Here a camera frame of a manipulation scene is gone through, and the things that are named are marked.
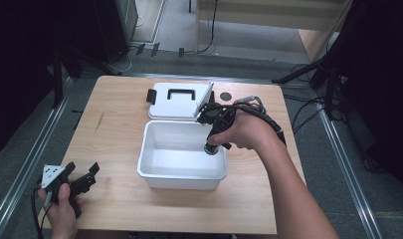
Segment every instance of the small black clip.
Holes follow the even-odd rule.
[[[157,91],[154,89],[148,89],[146,101],[148,103],[151,103],[152,105],[155,105],[156,98],[157,98]]]

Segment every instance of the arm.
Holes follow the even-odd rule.
[[[338,238],[298,174],[285,145],[261,119],[238,112],[226,131],[208,138],[211,144],[234,142],[253,149],[269,176],[279,238]]]

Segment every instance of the gray floor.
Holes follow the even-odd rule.
[[[157,35],[165,0],[135,0],[138,21],[132,40],[138,43],[153,43]]]
[[[192,50],[194,40],[193,24],[194,13],[188,13],[187,1],[167,1],[155,38],[156,42],[160,43],[160,49],[177,51],[179,47],[184,47]],[[207,56],[185,55],[184,58],[179,59],[177,58],[177,53],[160,52],[157,57],[150,57],[150,52],[147,50],[140,56],[129,55],[132,65],[130,70],[123,74],[126,76],[159,74],[178,77],[199,76],[198,78],[220,77],[226,81],[270,84],[270,80],[289,74],[296,64],[308,63],[296,30],[273,28],[271,31],[275,31],[273,36],[276,39],[273,38],[272,42],[268,42],[270,37],[265,36],[264,38],[267,40],[261,37],[265,30],[254,34],[256,37],[253,39],[251,31],[254,28],[250,27],[249,30],[244,30],[243,28],[247,28],[246,25],[234,25],[231,26],[231,29],[233,29],[231,32],[233,34],[238,32],[238,34],[235,34],[232,38],[233,45],[228,45],[226,34],[232,33],[228,32],[220,36],[220,32],[228,31],[230,25],[218,27],[220,25],[216,25],[215,48],[211,49],[214,52],[208,52]],[[179,30],[177,26],[182,26],[184,30]],[[207,42],[209,32],[205,31],[204,33],[207,37],[203,41]],[[255,49],[248,47],[253,45],[256,46]],[[128,64],[128,59],[123,58],[114,65],[125,69]],[[39,168],[42,168],[44,163],[59,164],[62,161],[69,141],[74,134],[74,126],[80,117],[80,114],[72,113],[72,110],[82,111],[85,108],[94,83],[98,76],[101,75],[101,72],[94,68],[86,65],[84,67],[85,74],[80,80],[74,80],[75,86],[72,89],[71,98],[48,141],[27,188],[6,225],[2,238],[35,238],[30,215],[29,189],[32,186],[32,182],[41,174]],[[313,97],[312,91],[302,81],[290,82],[283,87],[283,90],[285,94],[289,95],[305,98]],[[0,202],[7,190],[9,190],[22,166],[22,162],[50,114],[52,100],[52,94],[48,95],[39,104],[35,112],[24,122],[9,144],[0,152]],[[302,103],[287,100],[291,120],[293,120],[301,105]],[[303,121],[315,112],[316,106],[307,107],[302,111],[297,122]],[[361,153],[357,149],[349,128],[343,122],[335,122],[334,124],[338,129],[339,137],[345,145],[350,163],[366,194],[383,237],[403,238],[402,185],[390,174],[375,174],[367,171],[363,166]],[[307,123],[296,134],[296,141],[309,190],[336,228],[340,237],[366,238],[367,235],[358,216],[357,208],[350,195],[321,119],[317,117]],[[160,233],[141,235],[143,238],[165,238]],[[180,236],[180,238],[195,237],[195,235]]]

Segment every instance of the black cable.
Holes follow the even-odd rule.
[[[342,94],[341,94],[341,87],[343,85],[343,80],[342,80],[342,76],[337,76],[337,80],[334,81],[334,88],[333,88],[333,92],[332,92],[332,99],[331,99],[331,104],[330,104],[330,110],[329,111],[325,111],[328,115],[328,117],[330,118],[330,120],[336,120],[336,121],[342,121],[344,120],[343,117],[343,111],[341,110],[340,106],[340,102],[342,101]],[[339,101],[339,103],[337,105],[335,105],[334,100]],[[334,111],[339,111],[341,112],[342,116],[340,118],[336,118],[333,113]]]
[[[293,73],[293,72],[295,71],[295,68],[296,68],[296,67],[306,67],[306,66],[308,66],[308,64],[297,64],[297,65],[294,65],[294,66],[291,68],[291,73]],[[309,73],[310,73],[310,72],[311,72],[311,71],[309,71],[309,72],[303,74],[303,75],[306,75],[306,79],[301,79],[300,77],[296,77],[296,79],[297,79],[298,81],[300,81],[300,82],[309,82],[309,81],[310,81],[310,76],[309,76]]]
[[[258,102],[259,104],[259,112],[263,113],[263,114],[267,114],[267,110],[264,108],[263,106],[263,102],[261,101],[261,99],[259,97],[255,97],[255,100]]]
[[[205,48],[202,51],[198,51],[198,52],[190,51],[190,52],[185,52],[185,54],[186,53],[203,54],[211,47],[211,44],[213,44],[213,40],[214,40],[214,23],[216,22],[217,3],[218,2],[219,2],[219,0],[216,0],[216,2],[214,4],[214,14],[213,14],[213,23],[211,24],[211,40],[210,40],[210,44],[208,44],[207,48]]]
[[[118,69],[118,68],[114,67],[111,64],[106,64],[105,66],[109,66],[111,69],[113,69],[113,70],[115,70],[115,71],[117,71],[119,73],[124,73],[124,72],[128,71],[132,67],[132,60],[130,59],[129,55],[130,55],[131,52],[133,52],[133,51],[135,51],[137,49],[138,49],[137,47],[131,47],[131,49],[129,49],[129,51],[126,53],[127,60],[129,61],[129,66],[126,69],[121,70],[121,69]]]
[[[303,97],[298,97],[298,96],[292,96],[292,95],[287,95],[287,94],[283,94],[283,97],[289,100],[293,100],[293,101],[297,101],[297,102],[312,102],[312,103],[317,103],[320,104],[322,103],[322,101],[320,101],[319,99],[324,99],[325,97],[318,97],[315,99],[310,99],[310,98],[303,98]]]
[[[309,122],[310,120],[312,120],[316,115],[318,115],[318,113],[320,113],[322,110],[324,110],[324,108],[318,109],[312,116],[310,116],[309,118],[307,118],[305,121],[303,121],[300,125],[296,126],[293,128],[294,133],[297,133],[298,130],[301,129],[301,127],[303,127],[307,122]]]
[[[316,102],[318,99],[323,99],[323,98],[324,97],[317,97],[317,98],[311,99],[311,100],[307,101],[305,104],[303,104],[303,106],[301,106],[300,109],[295,114],[294,120],[292,121],[292,129],[294,129],[295,122],[297,121],[297,118],[298,118],[299,114],[301,113],[302,109],[312,103],[324,104],[324,102]]]
[[[31,194],[31,208],[33,211],[33,219],[34,219],[34,225],[36,226],[36,230],[37,230],[37,238],[38,239],[44,239],[43,237],[43,231],[40,227],[40,223],[39,223],[39,218],[37,216],[37,208],[36,208],[36,197],[37,197],[37,191],[38,191],[38,187],[35,187],[33,189],[33,193]]]
[[[44,223],[44,219],[47,216],[47,213],[49,212],[50,208],[52,208],[53,203],[50,203],[49,207],[46,209],[44,215],[43,215],[43,219],[42,219],[42,223],[40,224],[40,231],[43,232],[43,223]]]

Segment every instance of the finger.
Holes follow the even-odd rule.
[[[83,206],[84,206],[84,201],[83,201],[79,196],[76,196],[76,197],[75,197],[75,202],[77,202],[77,204],[78,204],[79,207],[83,207]]]
[[[39,199],[42,202],[46,201],[46,197],[47,197],[47,192],[45,189],[40,188],[39,191],[37,192],[37,194],[39,195]]]
[[[207,142],[211,145],[220,145],[220,144],[229,142],[230,140],[228,138],[229,138],[229,132],[224,131],[224,132],[220,132],[220,133],[211,135],[207,139]]]
[[[71,206],[71,204],[69,202],[70,194],[71,194],[71,189],[70,189],[68,183],[62,184],[61,188],[59,189],[59,193],[58,193],[59,207],[66,208],[66,207]]]

